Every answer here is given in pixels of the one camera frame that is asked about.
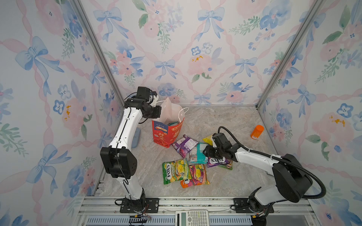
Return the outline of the teal snack packet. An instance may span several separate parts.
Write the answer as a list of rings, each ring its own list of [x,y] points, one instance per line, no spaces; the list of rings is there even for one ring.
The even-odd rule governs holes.
[[[175,122],[169,123],[167,126],[175,126],[175,125],[178,125],[178,124],[179,124],[179,122],[175,121]]]
[[[203,151],[208,146],[205,143],[198,143],[189,153],[189,164],[206,164],[208,158],[203,154]]]

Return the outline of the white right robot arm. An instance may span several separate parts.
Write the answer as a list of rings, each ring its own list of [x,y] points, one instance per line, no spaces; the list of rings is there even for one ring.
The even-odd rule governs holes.
[[[274,177],[268,187],[260,187],[248,197],[244,206],[254,213],[262,212],[276,202],[299,202],[312,186],[311,177],[301,170],[300,163],[292,155],[270,155],[238,144],[232,146],[206,146],[203,154],[216,160],[232,160],[257,167]]]

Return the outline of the orange pink Fox's candy bag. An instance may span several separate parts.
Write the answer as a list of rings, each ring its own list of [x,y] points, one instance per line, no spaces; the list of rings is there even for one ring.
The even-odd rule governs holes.
[[[187,180],[182,180],[180,182],[182,188],[210,184],[210,182],[207,179],[206,167],[204,164],[190,165],[189,173],[190,173],[190,178],[188,178]]]

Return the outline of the yellow snack packet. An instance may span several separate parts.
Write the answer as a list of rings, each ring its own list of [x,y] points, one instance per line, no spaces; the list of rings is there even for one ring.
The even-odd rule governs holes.
[[[216,144],[213,140],[213,135],[207,136],[205,138],[202,139],[204,143],[212,146],[212,147],[216,147]]]

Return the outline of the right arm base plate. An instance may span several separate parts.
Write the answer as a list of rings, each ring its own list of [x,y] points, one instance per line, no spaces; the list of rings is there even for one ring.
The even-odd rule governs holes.
[[[231,209],[237,213],[253,213],[253,214],[262,214],[269,211],[269,213],[274,213],[274,208],[269,205],[261,205],[255,199],[249,198],[234,198],[233,205]]]

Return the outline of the red paper gift bag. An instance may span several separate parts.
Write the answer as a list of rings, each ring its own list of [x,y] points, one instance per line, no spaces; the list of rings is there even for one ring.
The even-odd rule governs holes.
[[[160,146],[169,148],[176,141],[189,108],[174,104],[169,98],[160,101],[160,103],[162,107],[161,116],[152,120],[153,141]],[[179,124],[167,126],[175,121],[178,121]]]

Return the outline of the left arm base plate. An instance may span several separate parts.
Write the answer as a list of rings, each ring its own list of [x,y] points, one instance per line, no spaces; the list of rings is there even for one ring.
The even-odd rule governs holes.
[[[122,199],[120,213],[158,213],[159,198],[141,198],[139,200]]]

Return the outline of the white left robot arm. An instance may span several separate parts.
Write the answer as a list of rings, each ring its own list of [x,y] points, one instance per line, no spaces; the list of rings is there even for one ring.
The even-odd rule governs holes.
[[[132,153],[132,142],[141,119],[160,117],[161,107],[156,105],[157,101],[156,93],[149,98],[134,96],[127,99],[115,137],[100,151],[106,173],[123,185],[128,200],[141,200],[144,193],[135,176],[137,159]]]

